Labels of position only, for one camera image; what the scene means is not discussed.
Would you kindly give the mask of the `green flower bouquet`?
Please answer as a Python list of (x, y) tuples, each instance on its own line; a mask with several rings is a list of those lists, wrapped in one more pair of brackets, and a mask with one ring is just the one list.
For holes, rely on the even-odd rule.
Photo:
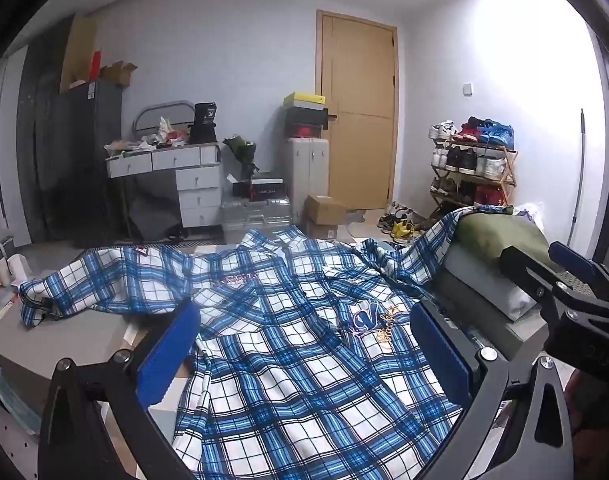
[(258, 167), (254, 163), (256, 156), (257, 145), (254, 142), (247, 141), (241, 136), (232, 136), (226, 138), (224, 144), (230, 149), (234, 158), (240, 165), (240, 178), (242, 180), (250, 180)]

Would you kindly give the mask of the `cardboard box on floor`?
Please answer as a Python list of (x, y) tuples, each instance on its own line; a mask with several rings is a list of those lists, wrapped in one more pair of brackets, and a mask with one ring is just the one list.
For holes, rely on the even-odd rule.
[(336, 240), (347, 209), (331, 196), (309, 194), (304, 202), (304, 232), (318, 240)]

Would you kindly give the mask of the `silver aluminium suitcase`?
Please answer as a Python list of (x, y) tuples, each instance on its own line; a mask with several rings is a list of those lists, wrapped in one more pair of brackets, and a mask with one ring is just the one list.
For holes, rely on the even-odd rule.
[(222, 203), (221, 218), (226, 235), (244, 235), (249, 230), (273, 232), (290, 226), (290, 201), (287, 198), (231, 198)]

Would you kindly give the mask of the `shoes on floor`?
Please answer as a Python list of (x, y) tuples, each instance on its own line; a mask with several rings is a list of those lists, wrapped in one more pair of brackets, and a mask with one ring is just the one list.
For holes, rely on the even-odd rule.
[(409, 246), (429, 229), (429, 222), (412, 208), (391, 202), (378, 219), (377, 227), (393, 244)]

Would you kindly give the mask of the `blue white plaid shirt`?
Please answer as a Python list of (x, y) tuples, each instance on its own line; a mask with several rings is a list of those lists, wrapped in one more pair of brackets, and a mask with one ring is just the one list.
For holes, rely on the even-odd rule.
[(20, 286), (29, 327), (88, 310), (200, 314), (172, 440), (192, 479), (412, 479), (460, 416), (411, 322), (459, 223), (402, 249), (250, 232), (232, 249), (96, 250)]

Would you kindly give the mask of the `dark wardrobe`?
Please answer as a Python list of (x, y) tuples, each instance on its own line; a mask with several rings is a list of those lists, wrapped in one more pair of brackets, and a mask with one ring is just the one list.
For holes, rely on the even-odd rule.
[(28, 159), (20, 178), (32, 243), (96, 247), (118, 231), (106, 146), (121, 138), (122, 89), (96, 79), (60, 93), (36, 90)]

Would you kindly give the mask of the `white drawer desk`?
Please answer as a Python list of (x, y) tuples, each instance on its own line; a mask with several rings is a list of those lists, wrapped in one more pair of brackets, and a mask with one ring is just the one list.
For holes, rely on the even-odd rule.
[(155, 148), (106, 159), (108, 177), (164, 177), (174, 184), (175, 200), (185, 229), (221, 224), (223, 170), (218, 143)]

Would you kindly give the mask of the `wooden door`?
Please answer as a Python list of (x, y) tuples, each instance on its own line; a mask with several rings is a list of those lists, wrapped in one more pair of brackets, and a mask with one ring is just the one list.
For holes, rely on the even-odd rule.
[(349, 209), (382, 209), (398, 136), (397, 28), (319, 11), (315, 61), (329, 109), (329, 193)]

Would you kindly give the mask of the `black red box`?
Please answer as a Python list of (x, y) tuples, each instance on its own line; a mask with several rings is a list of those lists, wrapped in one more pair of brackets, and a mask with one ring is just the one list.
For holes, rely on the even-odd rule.
[(233, 174), (229, 174), (226, 180), (231, 184), (233, 197), (259, 202), (259, 200), (280, 200), (287, 195), (286, 184), (282, 178), (238, 180)]

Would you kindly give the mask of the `wooden shoe rack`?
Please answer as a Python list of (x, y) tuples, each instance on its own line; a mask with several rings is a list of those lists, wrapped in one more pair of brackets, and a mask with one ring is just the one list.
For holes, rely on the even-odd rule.
[(434, 143), (429, 194), (437, 214), (474, 205), (510, 205), (518, 156), (512, 126), (475, 116), (459, 126), (446, 120), (429, 128), (428, 139)]

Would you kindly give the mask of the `stack of shoe boxes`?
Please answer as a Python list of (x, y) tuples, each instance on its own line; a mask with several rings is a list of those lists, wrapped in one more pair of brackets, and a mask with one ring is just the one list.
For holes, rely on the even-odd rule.
[(283, 109), (288, 138), (321, 138), (329, 125), (325, 96), (292, 92), (283, 99)]

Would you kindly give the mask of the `green pillow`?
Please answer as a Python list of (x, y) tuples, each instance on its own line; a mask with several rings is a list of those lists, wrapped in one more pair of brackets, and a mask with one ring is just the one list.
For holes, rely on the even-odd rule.
[(549, 256), (547, 238), (524, 217), (489, 212), (466, 214), (457, 223), (455, 239), (485, 263), (497, 263), (503, 250), (514, 246), (553, 271), (562, 271)]

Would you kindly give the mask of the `grey pillow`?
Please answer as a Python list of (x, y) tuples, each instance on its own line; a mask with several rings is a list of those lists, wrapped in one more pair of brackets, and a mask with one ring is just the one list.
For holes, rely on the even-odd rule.
[(514, 323), (535, 305), (496, 266), (454, 243), (434, 278), (434, 288), (457, 312), (477, 322)]

